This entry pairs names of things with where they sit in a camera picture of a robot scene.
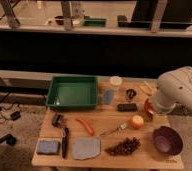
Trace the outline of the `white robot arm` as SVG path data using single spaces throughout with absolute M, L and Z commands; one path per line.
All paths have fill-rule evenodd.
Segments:
M 181 67 L 161 74 L 157 79 L 157 91 L 151 97 L 153 110 L 168 114 L 180 103 L 192 112 L 192 67 Z

